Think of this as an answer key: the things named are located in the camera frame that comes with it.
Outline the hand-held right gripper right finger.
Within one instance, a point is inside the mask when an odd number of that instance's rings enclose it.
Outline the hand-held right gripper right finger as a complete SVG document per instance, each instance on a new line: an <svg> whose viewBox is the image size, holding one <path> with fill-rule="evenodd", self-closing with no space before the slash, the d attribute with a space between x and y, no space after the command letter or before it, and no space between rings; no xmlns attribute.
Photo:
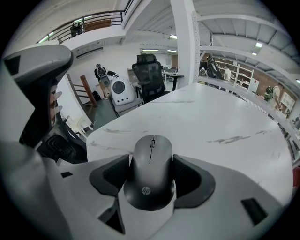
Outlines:
<svg viewBox="0 0 300 240"><path fill-rule="evenodd" d="M248 176L174 155L177 198L164 240L258 240L282 205Z"/></svg>

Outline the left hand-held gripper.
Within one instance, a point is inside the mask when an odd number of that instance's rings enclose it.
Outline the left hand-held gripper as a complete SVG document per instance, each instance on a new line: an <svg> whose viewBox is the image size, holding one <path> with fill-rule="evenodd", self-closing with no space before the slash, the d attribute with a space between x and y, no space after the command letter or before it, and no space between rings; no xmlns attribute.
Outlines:
<svg viewBox="0 0 300 240"><path fill-rule="evenodd" d="M35 46L15 52L0 67L0 141L19 141L35 108L17 83L31 83L50 75L57 77L73 63L73 54L63 45Z"/></svg>

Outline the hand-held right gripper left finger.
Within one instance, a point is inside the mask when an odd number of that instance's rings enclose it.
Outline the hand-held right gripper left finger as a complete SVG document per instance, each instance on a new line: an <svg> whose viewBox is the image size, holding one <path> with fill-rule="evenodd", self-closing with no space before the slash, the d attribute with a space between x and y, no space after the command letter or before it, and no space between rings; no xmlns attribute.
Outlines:
<svg viewBox="0 0 300 240"><path fill-rule="evenodd" d="M118 199L129 155L66 166L48 158L43 163L71 240L129 240Z"/></svg>

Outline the grey computer mouse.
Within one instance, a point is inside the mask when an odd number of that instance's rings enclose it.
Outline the grey computer mouse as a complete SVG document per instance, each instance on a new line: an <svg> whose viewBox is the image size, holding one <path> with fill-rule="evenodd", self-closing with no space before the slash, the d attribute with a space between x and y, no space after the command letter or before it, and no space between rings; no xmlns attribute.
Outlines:
<svg viewBox="0 0 300 240"><path fill-rule="evenodd" d="M173 147L161 135L147 135L139 139L124 183L124 195L135 208L157 211L173 198Z"/></svg>

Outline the person's left hand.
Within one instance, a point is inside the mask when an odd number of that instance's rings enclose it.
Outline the person's left hand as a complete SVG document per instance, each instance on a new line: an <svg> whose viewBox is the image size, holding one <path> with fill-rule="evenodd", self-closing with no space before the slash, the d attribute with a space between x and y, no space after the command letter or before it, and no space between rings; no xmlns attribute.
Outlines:
<svg viewBox="0 0 300 240"><path fill-rule="evenodd" d="M57 85L54 85L50 88L49 95L49 112L51 125L54 126L56 123L56 115L62 110L62 106L57 104L57 99L62 95L61 91L57 91Z"/></svg>

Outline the black mezzanine railing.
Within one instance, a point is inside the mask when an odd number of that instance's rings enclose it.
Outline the black mezzanine railing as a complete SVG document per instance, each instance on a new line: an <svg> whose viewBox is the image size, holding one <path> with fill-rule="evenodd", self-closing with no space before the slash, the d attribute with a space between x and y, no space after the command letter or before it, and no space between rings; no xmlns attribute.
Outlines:
<svg viewBox="0 0 300 240"><path fill-rule="evenodd" d="M125 16L129 12L129 8L133 5L133 2L134 0L127 0L123 10L109 10L97 12L91 14L93 16L91 19L84 20L83 18L86 16L83 16L79 19L66 22L65 24L50 31L50 33L54 32L54 34L50 37L49 41L58 40L58 42L61 44L71 39L70 27L73 23L77 25L77 23L81 22L82 34L92 30L121 25L123 23L123 20L125 19Z"/></svg>

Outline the white rounded carrier with holes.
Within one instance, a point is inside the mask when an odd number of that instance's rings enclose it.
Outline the white rounded carrier with holes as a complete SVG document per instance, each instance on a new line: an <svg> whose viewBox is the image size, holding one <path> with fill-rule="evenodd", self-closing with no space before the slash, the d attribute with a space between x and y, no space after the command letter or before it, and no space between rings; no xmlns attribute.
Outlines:
<svg viewBox="0 0 300 240"><path fill-rule="evenodd" d="M131 103L136 97L132 84L127 78L122 76L112 79L111 94L117 106Z"/></svg>

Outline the black mesh office chair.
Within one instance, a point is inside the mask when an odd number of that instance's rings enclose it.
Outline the black mesh office chair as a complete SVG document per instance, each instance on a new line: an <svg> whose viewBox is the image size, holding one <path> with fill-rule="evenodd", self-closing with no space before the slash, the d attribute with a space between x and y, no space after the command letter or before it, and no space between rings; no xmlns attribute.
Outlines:
<svg viewBox="0 0 300 240"><path fill-rule="evenodd" d="M138 79L138 84L141 87L141 97L145 104L170 93L165 89L161 64L154 54L137 55L132 70Z"/></svg>

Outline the white storage shelves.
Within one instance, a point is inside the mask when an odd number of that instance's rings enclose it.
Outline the white storage shelves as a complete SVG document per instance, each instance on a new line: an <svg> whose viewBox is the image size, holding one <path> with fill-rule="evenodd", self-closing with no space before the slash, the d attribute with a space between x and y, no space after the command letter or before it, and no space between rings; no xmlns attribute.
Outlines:
<svg viewBox="0 0 300 240"><path fill-rule="evenodd" d="M228 64L229 69L232 72L232 76L229 82L238 85L243 89L249 90L250 84L252 82L253 74L254 74L253 70L249 70L241 66L238 62L232 60L215 58L215 61L220 69L223 79L225 73L225 65Z"/></svg>

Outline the black bag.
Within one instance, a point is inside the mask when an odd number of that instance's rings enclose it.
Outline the black bag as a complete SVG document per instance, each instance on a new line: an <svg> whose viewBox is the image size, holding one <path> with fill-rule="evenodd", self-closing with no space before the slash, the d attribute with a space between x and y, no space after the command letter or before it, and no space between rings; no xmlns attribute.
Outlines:
<svg viewBox="0 0 300 240"><path fill-rule="evenodd" d="M207 75L210 78L223 80L220 69L213 57L207 62Z"/></svg>

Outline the white square column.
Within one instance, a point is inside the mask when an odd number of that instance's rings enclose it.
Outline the white square column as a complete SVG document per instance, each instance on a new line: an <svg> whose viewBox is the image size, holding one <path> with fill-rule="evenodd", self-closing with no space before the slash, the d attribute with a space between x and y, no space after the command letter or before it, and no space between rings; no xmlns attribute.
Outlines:
<svg viewBox="0 0 300 240"><path fill-rule="evenodd" d="M199 76L199 25L192 0L171 0L171 6L177 36L178 71L181 75L177 88L181 89L197 82Z"/></svg>

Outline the brown wooden post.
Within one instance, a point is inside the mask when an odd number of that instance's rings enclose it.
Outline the brown wooden post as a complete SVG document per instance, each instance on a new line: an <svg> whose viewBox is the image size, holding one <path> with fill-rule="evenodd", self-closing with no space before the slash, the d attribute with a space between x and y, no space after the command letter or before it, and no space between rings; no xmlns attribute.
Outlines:
<svg viewBox="0 0 300 240"><path fill-rule="evenodd" d="M92 104L93 106L96 106L96 105L97 105L97 102L96 102L96 100L95 100L95 98L94 98L94 96L93 96L93 94L92 94L92 91L91 91L91 89L90 89L90 87L89 87L89 84L88 84L88 82L87 82L87 80L86 80L85 75L80 76L80 79L81 79L82 85L83 85L83 87L84 87L84 89L85 89L85 91L86 91L86 93L87 93L87 96L85 96L85 98L88 97L88 98L90 99L91 104Z"/></svg>

